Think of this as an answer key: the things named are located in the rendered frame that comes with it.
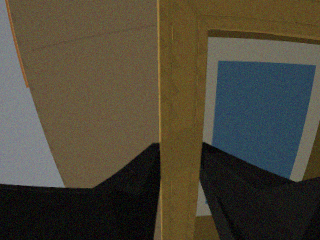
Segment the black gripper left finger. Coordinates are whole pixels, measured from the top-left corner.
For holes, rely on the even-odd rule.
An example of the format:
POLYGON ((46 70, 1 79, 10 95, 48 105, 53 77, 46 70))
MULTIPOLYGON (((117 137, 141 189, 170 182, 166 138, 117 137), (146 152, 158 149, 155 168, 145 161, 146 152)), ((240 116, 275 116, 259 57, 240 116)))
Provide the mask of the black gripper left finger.
POLYGON ((160 143, 91 188, 0 184, 0 240, 153 240, 160 143))

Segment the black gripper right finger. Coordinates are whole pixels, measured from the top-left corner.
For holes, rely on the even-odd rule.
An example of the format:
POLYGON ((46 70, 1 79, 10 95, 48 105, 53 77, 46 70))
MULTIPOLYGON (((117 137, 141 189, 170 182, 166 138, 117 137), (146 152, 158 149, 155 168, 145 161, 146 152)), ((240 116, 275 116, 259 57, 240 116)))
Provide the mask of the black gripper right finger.
POLYGON ((299 183, 201 141, 201 187, 220 240, 315 240, 320 177, 299 183))

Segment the brown flat board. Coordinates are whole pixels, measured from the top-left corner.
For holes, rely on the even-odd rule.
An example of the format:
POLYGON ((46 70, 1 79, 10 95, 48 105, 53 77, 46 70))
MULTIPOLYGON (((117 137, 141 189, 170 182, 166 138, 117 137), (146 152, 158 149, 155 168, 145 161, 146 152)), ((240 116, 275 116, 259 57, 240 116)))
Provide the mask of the brown flat board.
POLYGON ((8 0, 64 188, 103 183, 160 143, 157 0, 8 0))

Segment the yellow picture frame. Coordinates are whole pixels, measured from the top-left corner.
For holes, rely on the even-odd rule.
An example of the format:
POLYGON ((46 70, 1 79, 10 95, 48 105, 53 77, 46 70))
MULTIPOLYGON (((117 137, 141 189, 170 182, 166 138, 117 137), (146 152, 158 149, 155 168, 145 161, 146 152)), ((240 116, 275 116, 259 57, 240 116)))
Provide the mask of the yellow picture frame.
POLYGON ((220 240, 201 141, 320 177, 320 0, 157 0, 161 240, 220 240))

